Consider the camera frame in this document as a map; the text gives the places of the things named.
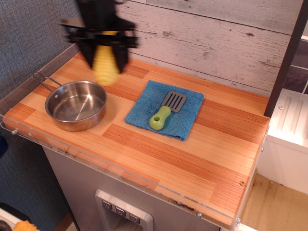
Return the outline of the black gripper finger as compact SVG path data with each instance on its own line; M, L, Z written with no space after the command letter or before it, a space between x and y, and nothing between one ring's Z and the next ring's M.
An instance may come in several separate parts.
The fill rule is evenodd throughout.
M113 53L119 72L123 72L128 64L128 48L125 45L113 46Z
M94 65L97 42L95 40L79 41L78 47L90 68L92 69Z

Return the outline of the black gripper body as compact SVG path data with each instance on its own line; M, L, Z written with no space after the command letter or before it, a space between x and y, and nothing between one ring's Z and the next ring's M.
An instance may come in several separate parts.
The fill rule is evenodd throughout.
M138 46L136 25L116 13L116 6L122 1L77 0L76 3L79 16L60 20L69 42L128 48Z

